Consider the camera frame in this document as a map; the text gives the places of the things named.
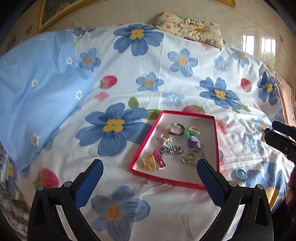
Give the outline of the right hand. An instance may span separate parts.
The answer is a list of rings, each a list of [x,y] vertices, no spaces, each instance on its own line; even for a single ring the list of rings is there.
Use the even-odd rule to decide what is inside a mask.
[[[293,168],[291,174],[290,174],[290,179],[288,182],[288,191],[286,195],[285,202],[287,205],[292,206],[295,203],[295,186],[296,186],[296,171],[295,167]]]

